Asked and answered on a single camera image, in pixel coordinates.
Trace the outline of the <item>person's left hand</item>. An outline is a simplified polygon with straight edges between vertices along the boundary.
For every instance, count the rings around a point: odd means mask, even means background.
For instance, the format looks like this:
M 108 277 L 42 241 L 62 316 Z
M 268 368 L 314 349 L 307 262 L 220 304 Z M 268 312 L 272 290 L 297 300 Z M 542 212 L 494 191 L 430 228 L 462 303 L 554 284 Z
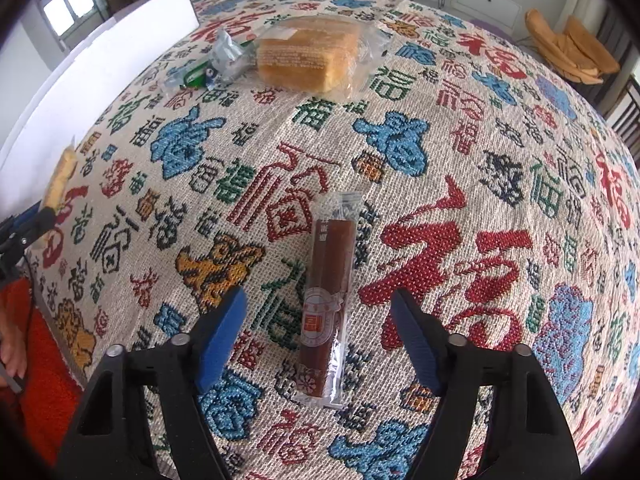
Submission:
M 1 311 L 1 363 L 10 377 L 24 378 L 27 368 L 27 354 L 24 335 L 10 320 L 6 311 Z

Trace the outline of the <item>red sleeve forearm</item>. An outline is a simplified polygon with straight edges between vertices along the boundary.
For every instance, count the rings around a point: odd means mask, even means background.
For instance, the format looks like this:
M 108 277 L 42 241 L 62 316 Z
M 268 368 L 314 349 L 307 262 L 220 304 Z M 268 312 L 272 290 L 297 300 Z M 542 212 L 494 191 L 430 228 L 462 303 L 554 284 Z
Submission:
M 1 387 L 1 443 L 18 434 L 43 461 L 54 466 L 81 397 L 41 313 L 32 305 L 27 278 L 1 289 L 1 302 L 24 335 L 27 368 L 24 390 Z

